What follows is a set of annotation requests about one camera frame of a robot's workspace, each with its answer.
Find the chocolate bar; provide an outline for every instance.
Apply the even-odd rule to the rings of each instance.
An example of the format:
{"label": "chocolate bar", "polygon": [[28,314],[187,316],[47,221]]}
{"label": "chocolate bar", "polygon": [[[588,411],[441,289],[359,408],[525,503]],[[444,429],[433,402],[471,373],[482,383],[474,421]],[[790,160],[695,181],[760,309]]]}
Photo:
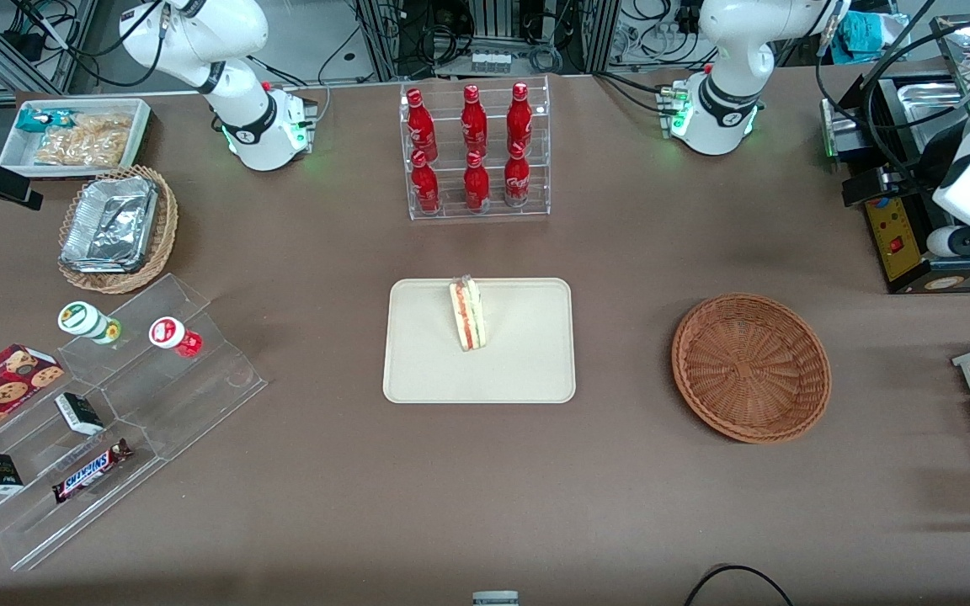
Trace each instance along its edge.
{"label": "chocolate bar", "polygon": [[100,456],[96,457],[92,463],[78,469],[65,482],[52,486],[51,491],[55,493],[55,500],[57,502],[65,502],[66,499],[80,492],[82,488],[95,482],[104,473],[111,471],[115,465],[118,465],[124,458],[131,454],[134,454],[134,451],[131,451],[130,446],[126,444],[126,439],[120,439],[118,444],[100,453]]}

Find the sandwich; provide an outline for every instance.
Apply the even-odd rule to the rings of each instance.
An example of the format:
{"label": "sandwich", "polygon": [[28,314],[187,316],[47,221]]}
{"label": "sandwich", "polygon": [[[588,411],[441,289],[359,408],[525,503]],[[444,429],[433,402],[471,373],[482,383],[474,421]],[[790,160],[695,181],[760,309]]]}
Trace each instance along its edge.
{"label": "sandwich", "polygon": [[451,281],[448,291],[463,352],[484,348],[488,341],[485,335],[485,310],[482,309],[482,293],[477,283],[470,276],[462,276]]}

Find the yellow panel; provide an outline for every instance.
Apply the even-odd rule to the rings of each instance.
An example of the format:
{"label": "yellow panel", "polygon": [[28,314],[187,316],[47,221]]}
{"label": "yellow panel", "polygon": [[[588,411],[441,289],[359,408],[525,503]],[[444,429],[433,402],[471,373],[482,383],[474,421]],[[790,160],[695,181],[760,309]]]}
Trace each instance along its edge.
{"label": "yellow panel", "polygon": [[904,212],[904,204],[901,204],[899,197],[894,197],[884,208],[877,208],[873,204],[863,206],[866,207],[866,221],[871,224],[874,244],[877,245],[878,257],[882,258],[886,277],[899,279],[923,260],[915,234],[912,233],[912,224]]}

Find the small bottle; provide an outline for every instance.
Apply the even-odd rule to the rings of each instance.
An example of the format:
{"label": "small bottle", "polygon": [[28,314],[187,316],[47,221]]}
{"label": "small bottle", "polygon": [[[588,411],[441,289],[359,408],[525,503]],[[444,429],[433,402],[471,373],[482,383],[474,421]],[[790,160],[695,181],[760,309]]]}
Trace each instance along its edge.
{"label": "small bottle", "polygon": [[508,164],[504,165],[504,203],[512,208],[526,205],[530,191],[530,165],[522,143],[511,143]]}
{"label": "small bottle", "polygon": [[488,118],[482,107],[477,86],[470,84],[462,89],[462,139],[466,150],[477,152],[481,157],[488,154]]}
{"label": "small bottle", "polygon": [[182,322],[170,316],[152,322],[149,341],[157,348],[173,349],[184,358],[196,356],[200,352],[201,345],[204,345],[204,340],[201,340],[199,334],[186,329]]}
{"label": "small bottle", "polygon": [[432,115],[424,108],[421,91],[411,88],[407,91],[407,103],[411,111],[407,116],[407,127],[411,131],[411,143],[414,149],[424,152],[426,162],[436,160],[436,128],[432,124]]}
{"label": "small bottle", "polygon": [[466,154],[466,172],[462,175],[466,184],[466,207],[474,215],[488,212],[488,173],[482,167],[482,154],[475,151]]}
{"label": "small bottle", "polygon": [[530,89],[525,82],[516,82],[511,88],[511,107],[508,108],[508,149],[512,143],[522,143],[523,153],[530,149],[530,120],[534,118],[527,100]]}
{"label": "small bottle", "polygon": [[122,322],[101,314],[84,300],[75,300],[58,311],[58,327],[74,337],[92,338],[97,345],[107,345],[122,335]]}
{"label": "small bottle", "polygon": [[432,172],[426,162],[424,151],[414,150],[411,154],[411,183],[414,183],[414,195],[418,199],[418,206],[421,212],[426,215],[435,215],[440,212],[440,187],[436,184],[436,173]]}

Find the wire basket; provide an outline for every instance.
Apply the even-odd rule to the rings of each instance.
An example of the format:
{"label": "wire basket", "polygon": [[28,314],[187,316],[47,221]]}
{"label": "wire basket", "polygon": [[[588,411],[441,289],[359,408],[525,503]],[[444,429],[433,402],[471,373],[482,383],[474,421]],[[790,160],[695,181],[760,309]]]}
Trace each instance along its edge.
{"label": "wire basket", "polygon": [[802,436],[823,416],[831,377],[811,327],[776,300],[732,293],[688,311],[673,377],[698,417],[748,444]]}
{"label": "wire basket", "polygon": [[[115,172],[107,173],[96,177],[95,180],[125,179],[127,177],[145,177],[150,179],[159,187],[159,199],[157,200],[157,215],[152,226],[152,236],[147,246],[145,265],[139,271],[132,274],[84,274],[74,272],[73,269],[66,268],[61,262],[58,263],[58,271],[66,276],[70,284],[85,290],[95,290],[103,292],[104,295],[122,295],[124,292],[137,290],[145,286],[150,281],[156,279],[167,264],[170,257],[170,250],[174,246],[174,231],[178,229],[178,202],[174,200],[174,192],[170,191],[167,181],[159,176],[155,170],[146,166],[131,166]],[[73,196],[73,203],[66,211],[66,219],[62,220],[62,227],[58,230],[58,245],[66,245],[66,236],[69,234],[70,226],[73,224],[73,214],[77,211],[77,202],[80,202],[81,191]]]}

